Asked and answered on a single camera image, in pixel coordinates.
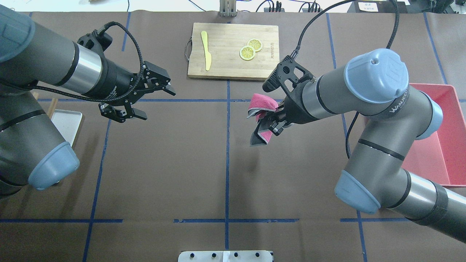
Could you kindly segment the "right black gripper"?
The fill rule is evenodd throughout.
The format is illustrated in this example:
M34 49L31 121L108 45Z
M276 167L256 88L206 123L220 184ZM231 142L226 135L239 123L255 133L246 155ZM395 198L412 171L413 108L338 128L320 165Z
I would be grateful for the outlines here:
M258 123L271 123L269 130L279 136L284 129L292 124L308 124L319 119L310 115L304 107L302 91L293 91L287 96L278 109L259 110Z

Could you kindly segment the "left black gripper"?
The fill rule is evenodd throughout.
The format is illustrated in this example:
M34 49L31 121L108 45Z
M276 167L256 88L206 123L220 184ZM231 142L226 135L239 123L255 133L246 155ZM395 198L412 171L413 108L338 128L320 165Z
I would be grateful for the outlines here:
M176 91L170 85L170 76L168 72L148 61L144 61L145 69L143 70L140 81L133 91L119 100L107 103L99 103L100 114L110 120L118 123L124 123L130 118L139 118L147 120L147 114L139 109L132 108L131 105L125 105L124 110L116 109L114 106L123 106L124 100L135 103L144 94L155 91L164 91L171 96L176 96ZM122 68L112 61L107 62L106 78L98 81L93 88L93 99L112 99L124 95L137 80L137 74Z

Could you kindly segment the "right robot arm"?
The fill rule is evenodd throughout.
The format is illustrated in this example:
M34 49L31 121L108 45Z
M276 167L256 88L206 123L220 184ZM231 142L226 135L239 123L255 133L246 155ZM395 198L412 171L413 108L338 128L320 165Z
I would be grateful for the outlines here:
M396 52L376 49L318 78L286 56L262 88L282 88L286 97L258 122L255 135L278 136L290 124L350 111L368 119L334 189L338 199L367 214L384 207L465 242L465 197L402 168L413 142L439 129L443 112L409 84Z

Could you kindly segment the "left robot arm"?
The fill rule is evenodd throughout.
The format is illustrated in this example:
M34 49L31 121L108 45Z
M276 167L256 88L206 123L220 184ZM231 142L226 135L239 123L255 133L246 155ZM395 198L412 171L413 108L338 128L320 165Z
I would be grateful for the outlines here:
M168 72L142 58L128 28L105 23L72 41L2 5L1 12L1 198L30 185L45 190L74 173L80 161L53 124L33 91L47 91L98 103L112 121L147 119L133 105L145 94L165 91L175 96ZM121 28L138 53L135 73L108 59L112 44L107 30Z

